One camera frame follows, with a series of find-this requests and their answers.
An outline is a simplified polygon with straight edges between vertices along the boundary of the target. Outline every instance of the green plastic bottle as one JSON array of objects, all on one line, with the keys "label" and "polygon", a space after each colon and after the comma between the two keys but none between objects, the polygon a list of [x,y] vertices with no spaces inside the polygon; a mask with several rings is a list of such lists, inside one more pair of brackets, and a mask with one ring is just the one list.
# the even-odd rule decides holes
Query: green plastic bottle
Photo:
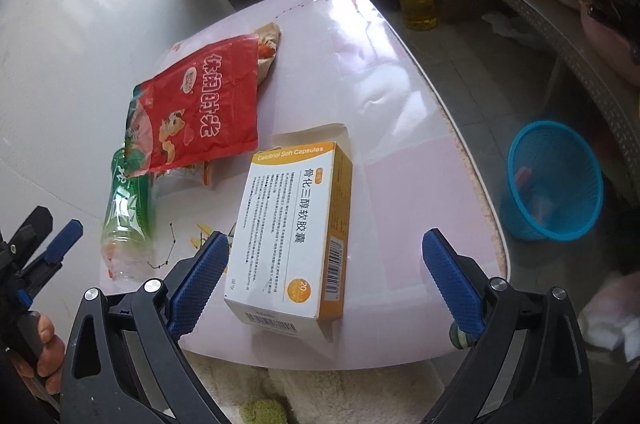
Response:
[{"label": "green plastic bottle", "polygon": [[149,174],[127,178],[124,148],[111,159],[111,194],[102,225],[102,257],[114,279],[145,280],[151,273],[154,212]]}]

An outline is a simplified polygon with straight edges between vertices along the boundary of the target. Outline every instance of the red snack bag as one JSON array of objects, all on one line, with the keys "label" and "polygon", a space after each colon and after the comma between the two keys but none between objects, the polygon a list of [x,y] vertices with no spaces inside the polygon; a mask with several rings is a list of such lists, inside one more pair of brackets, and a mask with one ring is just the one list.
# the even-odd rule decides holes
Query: red snack bag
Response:
[{"label": "red snack bag", "polygon": [[258,36],[211,43],[137,85],[125,134],[128,176],[256,149]]}]

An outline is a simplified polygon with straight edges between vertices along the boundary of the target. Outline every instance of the shelf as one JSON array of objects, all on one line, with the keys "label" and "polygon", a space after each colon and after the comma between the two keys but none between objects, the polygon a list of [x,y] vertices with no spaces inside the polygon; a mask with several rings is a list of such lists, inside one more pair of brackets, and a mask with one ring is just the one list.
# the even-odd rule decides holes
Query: shelf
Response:
[{"label": "shelf", "polygon": [[574,72],[605,118],[640,197],[638,90],[591,48],[580,15],[556,0],[502,0],[537,30]]}]

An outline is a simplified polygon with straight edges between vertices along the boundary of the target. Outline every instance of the chinese characters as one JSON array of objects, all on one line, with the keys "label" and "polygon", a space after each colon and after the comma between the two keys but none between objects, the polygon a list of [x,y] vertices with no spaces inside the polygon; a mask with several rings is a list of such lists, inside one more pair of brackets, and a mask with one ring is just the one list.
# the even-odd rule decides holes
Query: chinese characters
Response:
[{"label": "chinese characters", "polygon": [[222,124],[217,115],[220,109],[218,101],[220,95],[218,90],[222,85],[222,74],[218,72],[222,58],[217,54],[212,54],[204,59],[202,64],[202,94],[200,95],[200,136],[215,137],[220,132]]},{"label": "chinese characters", "polygon": [[298,218],[296,220],[296,238],[294,243],[303,244],[306,237],[306,219],[309,215],[309,202],[311,201],[311,184],[314,171],[312,168],[306,169],[302,178],[302,193],[300,194],[300,204]]}]

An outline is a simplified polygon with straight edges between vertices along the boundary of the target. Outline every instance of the metal screw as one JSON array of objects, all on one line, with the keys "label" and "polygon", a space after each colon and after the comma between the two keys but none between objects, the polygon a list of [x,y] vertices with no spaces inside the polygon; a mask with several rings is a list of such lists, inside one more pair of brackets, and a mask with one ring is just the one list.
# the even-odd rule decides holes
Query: metal screw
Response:
[{"label": "metal screw", "polygon": [[551,294],[554,295],[554,298],[559,300],[566,298],[566,290],[560,289],[560,287],[553,287],[553,289],[551,289]]},{"label": "metal screw", "polygon": [[162,287],[162,282],[159,279],[150,279],[145,283],[145,290],[147,292],[156,292]]},{"label": "metal screw", "polygon": [[491,285],[492,289],[502,292],[507,290],[508,283],[502,278],[492,278],[489,285]]},{"label": "metal screw", "polygon": [[98,290],[94,287],[93,289],[89,289],[84,293],[84,299],[91,301],[92,299],[96,299],[98,297]]}]

